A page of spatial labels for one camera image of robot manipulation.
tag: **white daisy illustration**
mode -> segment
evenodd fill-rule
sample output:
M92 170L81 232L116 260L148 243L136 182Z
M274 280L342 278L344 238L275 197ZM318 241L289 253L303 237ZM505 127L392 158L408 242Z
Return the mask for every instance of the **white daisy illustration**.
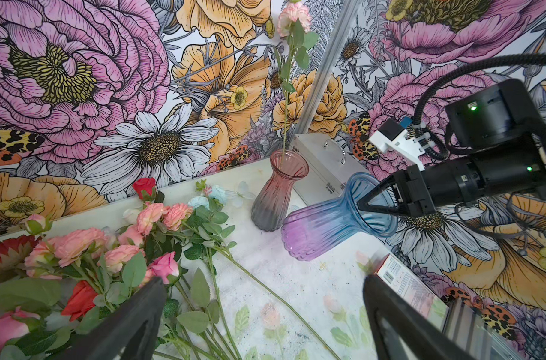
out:
M85 166L85 184L103 185L100 193L114 201L132 196L131 185L142 177L154 177L162 188L170 180L178 183L192 176L195 165L209 162L208 149L214 145L197 143L211 139L219 129L213 127L215 118L186 126L191 111L191 104L184 104L163 123L152 113L138 112L135 124L119 124L118 134L97 138L95 144L111 150Z
M481 216L478 207L462 208L463 220ZM455 205L437 208L437 213L419 218L399 217L397 232L383 239L388 245L400 245L401 252L420 264L429 258L440 270L452 271L457 262L471 266L469 260L455 252L452 245L466 254L489 261L492 256L486 251L499 249L497 242L485 235L477 234L467 227L455 213Z

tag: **black cable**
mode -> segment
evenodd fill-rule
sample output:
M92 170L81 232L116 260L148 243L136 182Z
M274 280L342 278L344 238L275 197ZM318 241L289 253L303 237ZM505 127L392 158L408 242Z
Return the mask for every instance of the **black cable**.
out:
M546 54L519 54L519 55L505 55L497 56L490 59L485 59L477 61L471 64L464 65L456 70L451 71L449 74L442 76L439 80L435 81L429 88L423 93L421 99L417 103L415 108L415 114L413 115L413 126L415 128L415 133L417 138L423 135L423 129L421 128L421 117L423 115L423 110L428 100L435 95L437 90L450 81L455 80L459 76L467 75L473 71L484 70L486 68L497 68L499 66L515 66L515 65L537 65L537 66L546 66ZM421 146L427 145L427 139L422 139L419 141ZM445 160L449 157L448 151L443 151L437 153L433 148L425 148L425 153L435 160Z

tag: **pink rose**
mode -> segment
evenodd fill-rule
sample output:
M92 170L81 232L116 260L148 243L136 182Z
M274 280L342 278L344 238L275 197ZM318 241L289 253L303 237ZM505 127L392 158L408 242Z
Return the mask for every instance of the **pink rose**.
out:
M168 209L169 208L162 203L147 204L147 208L141 211L137 216L137 230L139 230L143 236L149 235L153 228L153 224L159 221L161 216L167 213Z
M163 224L173 231L179 230L181 222L187 219L193 213L193 208L187 204L175 204L169 208L169 211L163 219Z
M48 242L55 248L55 257L60 259L59 266L66 267L79 259L83 251L87 250L92 243L104 246L107 239L103 230L91 227L87 230L76 230L65 236L51 238ZM95 253L93 257L99 257L99 255L99 253Z
M166 285L169 284L167 276L179 276L179 265L173 259L173 256L175 256L175 251L156 258L155 261L149 265L149 269L153 270L154 275L162 278L163 284Z
M305 32L309 32L311 29L311 15L309 15L309 7L302 2L296 4L289 3L279 15L279 23L277 24L277 32L279 36L288 36L291 30L291 25L301 21Z
M0 318L0 350L8 340L20 338L29 333L27 324L15 320L15 318L24 319L27 317L34 317L37 320L41 318L37 314L22 311L20 306L15 309L15 312L10 311L3 314Z
M143 235L137 230L136 225L131 225L125 230L123 234L119 235L119 244L121 245L131 245L129 239L133 241L133 245L141 246L143 243Z
M144 251L134 245L121 245L116 247L105 253L105 267L108 271L115 274L121 271L123 264L131 260L138 252L145 256Z
M39 266L39 263L51 263L53 265L55 262L55 256L51 252L51 249L49 249L49 244L45 241L40 241L29 256L25 258L25 266L35 267L35 269L27 270L27 276L47 280L60 280L61 277L51 275L45 268Z

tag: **flower stem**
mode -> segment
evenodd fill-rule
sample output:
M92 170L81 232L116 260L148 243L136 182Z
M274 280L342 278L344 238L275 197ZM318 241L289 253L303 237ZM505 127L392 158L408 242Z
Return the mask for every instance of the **flower stem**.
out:
M310 330L311 333L313 333L313 335L321 342L321 344L323 344L323 346L331 353L331 355L337 359L337 360L341 360L339 358L339 356L333 351L333 349L331 349L329 347L329 345L327 345L327 343L321 338L321 336L319 336L319 334L311 327L311 325L309 325L309 323L303 319L303 317L291 306L289 305L289 303L287 301L285 301L281 296L277 295L277 293L275 293L273 290L269 289L269 287L267 287L267 285L263 284L261 282L261 280L259 280L258 278L254 277L253 274L251 274L246 268L244 268L243 266L241 266L240 263L236 262L233 257L229 257L227 255L227 253L225 251L223 251L222 249L218 248L218 247L215 247L215 250L219 251L219 253L221 253L221 255L225 256L230 262L232 262L235 266L237 266L239 269L241 269L244 273L246 273L250 278L252 278L253 280L255 280L258 284L260 284L263 288L265 288L265 290L267 290L268 292L271 293L271 295L273 295L275 298L277 298L277 300L279 300L280 302L282 302L285 306L287 306L289 308L289 310L291 310L292 313L295 314L295 316L297 316L299 318L299 320L307 327L307 329Z

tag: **gradient vase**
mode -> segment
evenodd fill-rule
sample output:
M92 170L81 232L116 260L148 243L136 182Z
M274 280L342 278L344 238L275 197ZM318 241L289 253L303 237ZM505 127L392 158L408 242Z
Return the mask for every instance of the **gradient vase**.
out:
M310 261L358 232L393 235L397 217L374 212L361 214L356 207L356 202L377 184L374 177L358 172L349 178L341 197L292 212L281 229L285 249L298 260ZM388 192L379 194L371 204L395 206Z
M263 231L275 231L283 225L287 216L293 184L309 173L305 159L291 150L277 150L269 160L273 175L255 199L251 208L251 220Z

